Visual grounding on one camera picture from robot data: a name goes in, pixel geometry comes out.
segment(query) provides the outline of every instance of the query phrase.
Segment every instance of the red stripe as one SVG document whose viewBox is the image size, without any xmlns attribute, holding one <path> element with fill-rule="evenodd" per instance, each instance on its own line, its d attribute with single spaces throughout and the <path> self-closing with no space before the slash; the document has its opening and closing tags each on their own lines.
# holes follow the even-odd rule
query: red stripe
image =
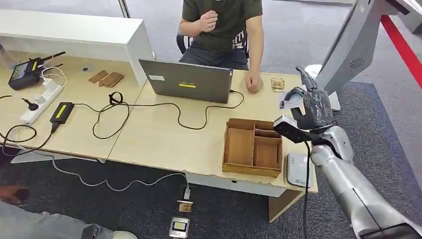
<svg viewBox="0 0 422 239">
<path fill-rule="evenodd" d="M 393 21 L 391 21 L 389 16 L 382 16 L 381 23 L 384 26 L 385 31 L 387 32 L 397 51 L 399 52 L 400 56 L 402 57 L 403 61 L 410 70 L 411 74 L 422 89 L 421 62 L 419 61 L 415 53 L 412 51 L 412 49 L 409 47 L 409 45 L 407 44 L 403 36 L 400 34 L 397 27 L 394 25 Z"/>
</svg>

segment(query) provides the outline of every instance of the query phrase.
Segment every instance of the laptop lid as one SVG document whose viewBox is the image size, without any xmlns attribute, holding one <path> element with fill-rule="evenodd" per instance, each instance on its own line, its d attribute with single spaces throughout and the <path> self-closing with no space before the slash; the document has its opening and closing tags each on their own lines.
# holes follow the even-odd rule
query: laptop lid
<svg viewBox="0 0 422 239">
<path fill-rule="evenodd" d="M 139 60 L 158 95 L 226 104 L 232 70 L 187 63 Z"/>
</svg>

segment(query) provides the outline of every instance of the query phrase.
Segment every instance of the wooden compartment organizer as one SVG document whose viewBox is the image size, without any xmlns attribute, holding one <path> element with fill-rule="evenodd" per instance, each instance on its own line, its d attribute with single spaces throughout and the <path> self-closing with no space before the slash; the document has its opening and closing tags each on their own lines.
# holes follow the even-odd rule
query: wooden compartment organizer
<svg viewBox="0 0 422 239">
<path fill-rule="evenodd" d="M 269 121 L 229 119 L 222 170 L 277 177 L 283 166 L 281 135 Z"/>
</svg>

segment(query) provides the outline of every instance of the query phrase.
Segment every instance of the person's leg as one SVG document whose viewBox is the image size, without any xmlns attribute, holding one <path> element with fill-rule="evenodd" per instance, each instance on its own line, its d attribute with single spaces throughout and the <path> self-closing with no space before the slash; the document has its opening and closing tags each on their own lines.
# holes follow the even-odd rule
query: person's leg
<svg viewBox="0 0 422 239">
<path fill-rule="evenodd" d="M 30 213 L 0 201 L 0 232 L 7 239 L 81 239 L 83 230 L 90 226 L 81 220 L 61 214 Z M 98 239 L 136 239 L 98 226 Z"/>
<path fill-rule="evenodd" d="M 214 66 L 215 65 L 216 55 L 210 51 L 196 46 L 195 43 L 192 43 L 191 47 L 186 50 L 179 62 L 204 65 L 204 66 Z"/>
<path fill-rule="evenodd" d="M 221 62 L 218 67 L 235 70 L 249 70 L 248 59 L 243 49 L 235 49 L 230 53 L 221 56 Z"/>
</svg>

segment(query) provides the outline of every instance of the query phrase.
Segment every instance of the man's hand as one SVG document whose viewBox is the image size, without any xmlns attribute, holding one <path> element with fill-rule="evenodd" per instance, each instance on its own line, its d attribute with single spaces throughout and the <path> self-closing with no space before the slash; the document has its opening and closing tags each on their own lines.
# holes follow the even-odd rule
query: man's hand
<svg viewBox="0 0 422 239">
<path fill-rule="evenodd" d="M 208 11 L 207 13 L 204 13 L 195 23 L 198 24 L 200 31 L 210 32 L 215 29 L 217 19 L 218 14 L 215 11 Z"/>
<path fill-rule="evenodd" d="M 27 188 L 14 186 L 14 185 L 0 186 L 0 200 L 6 203 L 15 204 L 15 205 L 21 204 L 22 202 L 20 201 L 20 199 L 15 196 L 16 192 L 19 189 L 27 189 Z"/>
<path fill-rule="evenodd" d="M 262 89 L 264 83 L 262 82 L 259 72 L 249 71 L 245 78 L 246 87 L 249 91 L 254 93 L 259 92 Z"/>
</svg>

